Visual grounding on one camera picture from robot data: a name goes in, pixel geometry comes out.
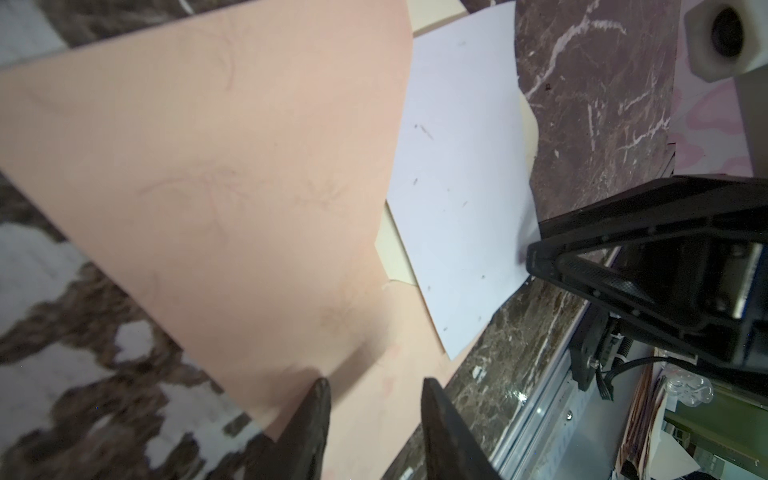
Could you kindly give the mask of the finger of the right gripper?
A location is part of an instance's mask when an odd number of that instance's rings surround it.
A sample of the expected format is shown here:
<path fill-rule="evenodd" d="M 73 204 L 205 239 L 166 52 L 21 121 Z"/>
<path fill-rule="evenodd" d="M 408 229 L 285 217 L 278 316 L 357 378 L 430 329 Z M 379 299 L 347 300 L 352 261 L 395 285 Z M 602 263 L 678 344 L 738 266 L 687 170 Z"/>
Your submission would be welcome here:
<path fill-rule="evenodd" d="M 649 181 L 545 221 L 528 272 L 606 309 L 599 275 L 622 248 L 665 240 L 759 243 L 767 248 L 767 183 L 725 175 Z"/>

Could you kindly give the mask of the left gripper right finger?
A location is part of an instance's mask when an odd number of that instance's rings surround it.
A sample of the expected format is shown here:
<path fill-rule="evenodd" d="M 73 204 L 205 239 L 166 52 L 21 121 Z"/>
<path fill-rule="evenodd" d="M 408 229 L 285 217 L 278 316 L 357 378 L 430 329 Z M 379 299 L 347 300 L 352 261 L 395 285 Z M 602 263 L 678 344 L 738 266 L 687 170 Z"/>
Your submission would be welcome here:
<path fill-rule="evenodd" d="M 427 479 L 501 479 L 435 378 L 423 381 L 421 424 Z"/>

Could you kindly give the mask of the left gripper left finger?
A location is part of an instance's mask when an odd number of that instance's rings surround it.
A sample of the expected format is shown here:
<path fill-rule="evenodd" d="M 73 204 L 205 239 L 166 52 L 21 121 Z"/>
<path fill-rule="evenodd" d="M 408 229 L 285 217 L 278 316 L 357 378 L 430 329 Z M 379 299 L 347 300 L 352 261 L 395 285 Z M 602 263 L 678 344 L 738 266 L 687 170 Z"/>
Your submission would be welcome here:
<path fill-rule="evenodd" d="M 320 479 L 332 406 L 327 378 L 317 379 L 277 442 L 245 479 Z"/>

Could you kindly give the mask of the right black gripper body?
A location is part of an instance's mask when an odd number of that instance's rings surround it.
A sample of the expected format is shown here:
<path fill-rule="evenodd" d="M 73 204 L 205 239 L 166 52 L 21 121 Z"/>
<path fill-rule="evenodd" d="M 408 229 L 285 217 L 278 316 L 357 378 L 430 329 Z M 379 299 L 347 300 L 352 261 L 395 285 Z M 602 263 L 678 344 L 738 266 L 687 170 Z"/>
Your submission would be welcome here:
<path fill-rule="evenodd" d="M 767 248 L 687 239 L 624 247 L 600 300 L 622 334 L 693 358 L 701 375 L 767 393 Z"/>

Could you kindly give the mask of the green floral letter paper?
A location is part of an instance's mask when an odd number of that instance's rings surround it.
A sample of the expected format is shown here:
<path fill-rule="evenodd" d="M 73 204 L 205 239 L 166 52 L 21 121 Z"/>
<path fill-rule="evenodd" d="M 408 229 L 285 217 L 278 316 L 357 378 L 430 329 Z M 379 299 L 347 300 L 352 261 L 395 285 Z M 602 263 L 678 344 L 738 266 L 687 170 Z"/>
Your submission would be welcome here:
<path fill-rule="evenodd" d="M 387 203 L 446 354 L 523 285 L 539 237 L 525 160 L 516 6 L 418 37 Z"/>

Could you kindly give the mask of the pink envelope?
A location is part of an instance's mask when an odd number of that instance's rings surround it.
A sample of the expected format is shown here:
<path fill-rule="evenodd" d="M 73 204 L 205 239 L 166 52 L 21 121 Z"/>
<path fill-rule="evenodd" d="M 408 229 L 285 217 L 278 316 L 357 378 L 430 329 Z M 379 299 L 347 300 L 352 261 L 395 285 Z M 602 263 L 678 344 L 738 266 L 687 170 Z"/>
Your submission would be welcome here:
<path fill-rule="evenodd" d="M 446 354 L 387 203 L 402 1 L 253 1 L 1 72 L 1 170 L 271 434 L 378 479 Z"/>

